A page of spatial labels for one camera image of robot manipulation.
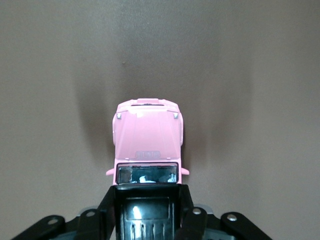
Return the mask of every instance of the black robotic claw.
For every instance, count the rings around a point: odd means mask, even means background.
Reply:
[[[44,217],[12,240],[271,240],[244,215],[194,207],[185,184],[111,186],[97,209],[69,222]]]

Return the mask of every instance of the toy car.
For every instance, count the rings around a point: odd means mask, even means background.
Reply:
[[[184,121],[176,103],[139,98],[118,105],[112,121],[113,185],[182,183]]]

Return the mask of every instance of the toy car windshield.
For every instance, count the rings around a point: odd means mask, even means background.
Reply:
[[[117,184],[176,183],[176,163],[118,164]]]

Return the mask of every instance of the gray wall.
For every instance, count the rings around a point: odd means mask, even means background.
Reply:
[[[0,2],[0,233],[112,183],[112,117],[168,99],[184,183],[277,240],[320,235],[320,1]]]

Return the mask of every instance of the pink toy car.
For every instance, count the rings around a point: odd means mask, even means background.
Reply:
[[[113,185],[182,183],[184,122],[174,102],[139,98],[118,105],[112,121],[115,145]]]

